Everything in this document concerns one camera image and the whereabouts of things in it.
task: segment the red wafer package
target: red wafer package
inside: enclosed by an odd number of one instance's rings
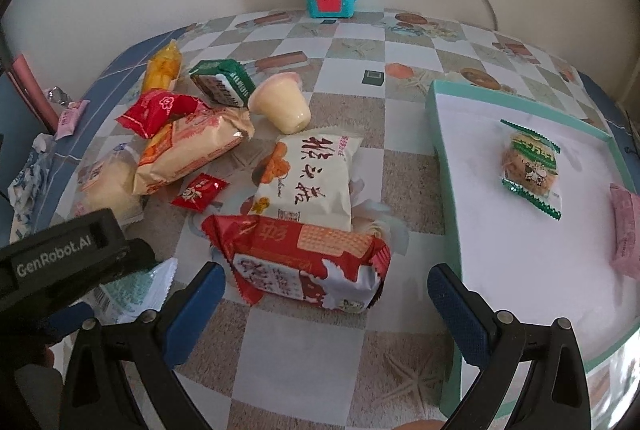
[[[229,183],[222,179],[200,174],[171,203],[174,206],[195,209],[197,212],[202,213],[213,202],[216,195],[228,185]]]
[[[377,299],[391,260],[385,242],[373,235],[259,215],[212,215],[202,229],[249,305],[266,291],[361,313]]]
[[[151,139],[170,120],[209,108],[197,97],[158,88],[143,93],[116,121],[140,137]]]

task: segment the pink candy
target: pink candy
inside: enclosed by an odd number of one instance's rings
[[[58,131],[56,132],[56,140],[72,135],[76,131],[76,125],[80,121],[82,112],[89,104],[89,100],[74,101],[69,103],[68,108],[60,114],[58,121]]]
[[[640,280],[640,197],[616,184],[611,184],[611,200],[616,214],[616,242],[618,249],[611,267],[623,275]]]

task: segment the orange bread package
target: orange bread package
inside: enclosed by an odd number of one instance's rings
[[[361,313],[377,300],[391,260],[381,238],[259,215],[212,215],[202,230],[249,305],[264,292]]]
[[[249,111],[217,108],[182,117],[147,143],[133,181],[134,195],[149,195],[254,136]]]
[[[158,50],[146,64],[145,79],[142,82],[142,93],[153,88],[173,90],[175,80],[180,75],[182,54],[175,40]]]

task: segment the blue gripper pad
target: blue gripper pad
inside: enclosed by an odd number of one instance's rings
[[[174,320],[164,329],[162,356],[169,369],[181,365],[189,359],[191,350],[195,347],[198,338],[225,293],[224,269],[217,264],[212,266],[210,264],[212,263],[207,264],[207,269],[202,269],[198,273],[187,289],[178,291],[174,295],[191,292],[187,299],[182,300],[184,303]],[[192,285],[197,286],[194,291],[190,291]]]
[[[491,359],[490,337],[463,297],[465,293],[466,295],[476,295],[476,293],[469,292],[449,267],[443,269],[443,266],[434,266],[429,272],[427,278],[429,296],[466,362],[484,370]]]
[[[39,328],[51,337],[52,342],[60,342],[65,336],[75,333],[83,321],[93,316],[94,310],[89,304],[78,302],[50,315]]]

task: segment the white tray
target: white tray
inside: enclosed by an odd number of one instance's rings
[[[638,328],[637,283],[609,265],[616,250],[609,185],[634,190],[614,140],[545,105],[458,83],[435,82],[428,108],[443,172],[449,263],[495,311],[542,325],[569,318],[591,370]],[[500,156],[514,130],[500,119],[561,147],[559,221],[501,184]],[[456,365],[443,412],[478,374],[463,360]],[[527,369],[521,364],[500,413],[512,408]]]

